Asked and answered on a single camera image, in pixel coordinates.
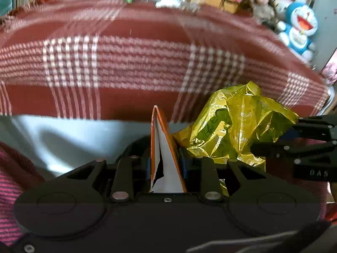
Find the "wall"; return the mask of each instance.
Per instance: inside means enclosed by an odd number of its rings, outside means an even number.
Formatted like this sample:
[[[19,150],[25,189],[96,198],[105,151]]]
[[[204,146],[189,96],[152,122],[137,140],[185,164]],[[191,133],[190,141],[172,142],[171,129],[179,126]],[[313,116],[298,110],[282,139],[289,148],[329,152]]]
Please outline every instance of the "wall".
[[[318,51],[313,64],[320,71],[337,48],[337,0],[316,0],[313,9],[319,23],[312,37]]]

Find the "white plush toy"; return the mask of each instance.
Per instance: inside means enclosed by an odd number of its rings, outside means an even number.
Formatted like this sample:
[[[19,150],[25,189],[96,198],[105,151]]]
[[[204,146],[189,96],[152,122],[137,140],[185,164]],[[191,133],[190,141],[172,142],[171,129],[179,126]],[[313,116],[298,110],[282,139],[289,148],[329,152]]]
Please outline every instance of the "white plush toy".
[[[285,12],[287,7],[292,3],[292,0],[275,0],[274,5],[277,13],[277,18],[280,21],[285,21]]]

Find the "white stripe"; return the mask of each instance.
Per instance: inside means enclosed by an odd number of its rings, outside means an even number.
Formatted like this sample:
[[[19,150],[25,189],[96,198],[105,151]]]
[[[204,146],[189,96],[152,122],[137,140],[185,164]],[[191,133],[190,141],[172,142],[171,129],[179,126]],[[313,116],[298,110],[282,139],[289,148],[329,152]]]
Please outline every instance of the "white stripe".
[[[297,92],[294,94],[291,103],[289,104],[290,107],[297,105],[298,101],[301,97],[306,93],[309,85],[309,79],[302,77],[302,82],[300,86],[297,87]]]
[[[234,73],[237,72],[237,65],[238,65],[238,55],[237,54],[233,54],[233,59],[232,59],[232,67],[230,69],[229,75],[226,78],[226,82],[223,86],[228,86],[230,84],[230,80],[232,78],[232,76],[234,75]]]
[[[238,80],[241,78],[242,74],[243,74],[243,70],[245,69],[245,56],[240,55],[240,65],[239,65],[239,71],[236,73],[233,83],[233,86],[236,86],[238,84]]]
[[[154,47],[163,47],[163,48],[173,48],[175,50],[189,50],[191,45],[176,43],[176,42],[168,42],[168,41],[161,41],[161,40],[150,40],[150,39],[140,39],[140,38],[124,38],[118,36],[101,36],[101,42],[107,43],[116,43],[119,45],[145,45],[145,46],[154,46]]]
[[[189,59],[188,50],[170,50],[170,49],[158,49],[158,48],[146,48],[143,46],[117,46],[116,44],[100,45],[98,48],[100,52],[113,52],[121,54],[137,54],[137,55],[149,55],[159,57],[169,57],[178,59]]]
[[[2,99],[3,99],[4,115],[7,115],[7,102],[6,102],[5,94],[2,90],[2,86],[0,86],[0,91],[1,91],[1,96],[2,96]]]
[[[194,78],[196,78],[196,81],[199,82],[199,83],[198,83],[198,87],[197,87],[197,88],[195,89],[195,91],[194,91],[194,92],[197,93],[197,94],[194,94],[193,99],[191,100],[191,102],[189,102],[189,107],[188,107],[188,110],[187,110],[187,112],[186,112],[187,115],[190,114],[191,110],[192,110],[193,107],[194,107],[194,103],[196,102],[196,100],[197,100],[198,98],[201,98],[200,93],[201,93],[201,90],[202,90],[203,86],[204,86],[206,83],[210,84],[210,81],[207,80],[207,78],[208,78],[208,74],[209,74],[210,71],[211,71],[212,64],[213,64],[213,62],[214,62],[214,56],[215,56],[215,54],[214,54],[214,49],[213,49],[212,47],[209,47],[208,50],[207,50],[207,52],[205,52],[204,54],[205,54],[205,64],[206,64],[206,67],[205,67],[204,69],[203,69],[203,68],[200,68],[200,69],[197,69],[197,70],[196,70],[196,72],[201,72],[201,71],[203,71],[203,75],[202,75],[202,78],[201,78],[201,79],[199,79],[198,75],[194,77]]]
[[[327,97],[328,97],[328,93],[327,91],[324,91],[324,94],[322,95],[322,97],[319,99],[319,101],[315,105],[315,108],[310,114],[310,116],[315,116],[321,110]]]
[[[57,87],[57,91],[58,91],[58,94],[59,94],[59,97],[60,97],[60,100],[61,100],[63,118],[67,118],[67,110],[65,108],[65,102],[64,102],[62,90],[59,86]]]
[[[51,78],[49,67],[48,67],[48,56],[47,56],[47,46],[48,46],[48,44],[49,44],[49,41],[45,40],[44,41],[44,47],[43,47],[44,71],[45,71],[45,74],[46,74],[47,82],[49,84],[49,88],[50,88],[50,90],[52,92],[52,95],[53,95],[53,98],[54,98],[57,117],[61,118],[59,103],[58,103],[58,100],[57,100],[57,97],[56,97],[56,94],[55,94],[55,90],[53,88],[52,78]]]
[[[71,91],[75,101],[76,118],[80,119],[79,100],[77,99],[76,89],[74,86],[71,87]]]
[[[65,102],[64,102],[64,99],[63,99],[62,91],[60,89],[59,76],[58,76],[58,72],[57,72],[57,69],[56,69],[56,63],[55,63],[55,53],[54,53],[55,42],[56,42],[55,39],[50,40],[51,44],[49,46],[49,60],[50,60],[50,64],[51,64],[52,71],[53,71],[54,84],[57,87],[57,92],[58,92],[58,95],[59,95],[59,98],[60,98],[60,101],[61,101],[63,118],[67,118],[66,109],[65,109]]]
[[[284,101],[287,99],[287,97],[289,96],[289,92],[291,91],[291,89],[289,89],[291,87],[291,77],[288,74],[288,79],[287,79],[287,84],[283,89],[283,92],[281,93],[281,95],[277,98],[277,102],[279,102],[280,104],[283,104]]]
[[[5,84],[4,81],[1,81],[1,84],[3,86],[3,89],[5,91],[5,96],[7,98],[9,115],[12,116],[12,105],[11,105],[11,101],[9,99],[9,95],[8,95],[8,92],[7,92],[7,89],[6,89],[6,84]]]
[[[224,51],[223,50],[218,50],[217,52],[220,55]],[[222,84],[222,81],[223,81],[224,77],[227,75],[228,66],[230,64],[230,55],[231,55],[231,53],[229,51],[227,51],[225,53],[225,58],[226,58],[225,65],[222,68],[222,72],[221,72],[220,76],[218,77],[218,80],[216,81],[215,85],[213,86],[213,90],[212,90],[213,92],[215,92],[216,90],[219,89],[220,84]]]
[[[211,78],[208,80],[208,84],[207,84],[207,87],[204,91],[204,94],[205,95],[208,95],[210,90],[211,90],[211,87],[214,86],[214,81],[215,81],[215,77],[217,77],[217,75],[219,74],[220,72],[220,63],[223,62],[223,51],[222,50],[216,50],[215,51],[215,55],[216,55],[216,59],[215,59],[215,66],[214,66],[214,69],[213,69],[213,72],[212,72],[212,76]]]
[[[80,91],[80,97],[81,97],[83,119],[86,119],[87,118],[87,113],[86,113],[86,108],[85,108],[85,99],[84,99],[82,87],[79,87],[79,91]]]
[[[97,43],[99,36],[93,38],[93,43],[91,47],[91,67],[92,67],[92,76],[94,82],[94,91],[95,91],[95,100],[96,100],[96,117],[97,120],[101,119],[101,104],[100,104],[100,95],[98,89],[98,73],[97,73]]]
[[[100,101],[100,95],[99,95],[99,89],[98,87],[95,87],[95,98],[96,98],[96,112],[97,112],[97,119],[101,119],[101,101]]]
[[[2,95],[2,99],[5,100],[2,90],[1,90],[1,93],[2,93],[2,94],[1,94],[1,95]],[[0,99],[0,115],[3,115],[3,111],[2,111],[2,100],[1,100],[1,99]]]
[[[63,65],[63,55],[62,55],[62,43],[63,43],[63,40],[62,39],[58,39],[57,42],[58,42],[58,45],[57,45],[57,58],[58,58],[59,69],[60,69],[60,73],[61,73],[62,86],[64,87],[64,90],[66,92],[66,98],[67,98],[68,110],[69,110],[69,118],[72,119],[73,116],[72,116],[71,99],[70,99],[69,89],[67,87],[67,81],[66,81],[65,72],[64,72],[64,65]]]
[[[88,94],[90,120],[93,120],[94,119],[94,105],[92,103],[91,88],[87,87],[86,89],[87,89],[87,94]]]
[[[25,43],[26,47],[28,47],[27,51],[31,50],[31,47],[39,47],[39,46],[43,46],[43,41],[32,41],[32,42],[28,42]],[[14,51],[13,50],[26,50],[22,44],[20,47],[20,44],[16,44],[16,45],[11,45],[8,47],[4,47],[4,48],[0,48],[0,54],[1,53],[5,53],[8,57],[11,57],[11,55],[13,55]]]
[[[76,118],[79,119],[80,118],[79,101],[77,99],[77,94],[76,94],[76,90],[74,87],[75,82],[74,82],[73,69],[72,69],[72,64],[71,64],[71,59],[70,59],[70,45],[68,42],[66,42],[65,44],[65,55],[66,55],[67,69],[68,69],[68,74],[69,74],[69,79],[70,79],[71,92],[72,92],[72,96],[75,102]]]
[[[195,50],[196,50],[195,44],[191,44],[190,45],[190,60],[189,60],[189,63],[188,63],[188,67],[187,67],[187,70],[186,70],[183,82],[182,82],[180,90],[179,90],[178,98],[177,98],[176,103],[175,103],[174,108],[173,108],[173,112],[172,112],[172,116],[171,116],[171,121],[174,121],[175,118],[176,118],[176,114],[177,114],[177,111],[178,111],[178,108],[179,108],[179,105],[180,105],[180,101],[181,101],[182,95],[185,92],[185,88],[187,86],[190,74],[192,72],[193,65],[194,65],[194,60],[195,60]]]

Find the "book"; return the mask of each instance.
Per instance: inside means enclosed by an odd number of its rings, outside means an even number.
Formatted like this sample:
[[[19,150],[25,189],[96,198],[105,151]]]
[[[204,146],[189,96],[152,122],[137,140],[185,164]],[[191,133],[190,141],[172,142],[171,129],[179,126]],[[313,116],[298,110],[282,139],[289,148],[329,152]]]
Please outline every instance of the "book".
[[[156,193],[184,193],[186,186],[180,173],[176,146],[168,133],[164,113],[153,107],[151,119],[151,191]],[[162,172],[158,171],[162,163]]]

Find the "pink striped fabric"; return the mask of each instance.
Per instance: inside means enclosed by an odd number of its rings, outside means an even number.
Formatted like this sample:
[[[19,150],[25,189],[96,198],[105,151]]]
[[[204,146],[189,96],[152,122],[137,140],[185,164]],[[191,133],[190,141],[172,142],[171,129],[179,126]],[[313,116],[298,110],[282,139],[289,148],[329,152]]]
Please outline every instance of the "pink striped fabric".
[[[0,241],[4,244],[11,245],[21,235],[13,216],[15,200],[41,182],[44,179],[30,160],[0,143]]]

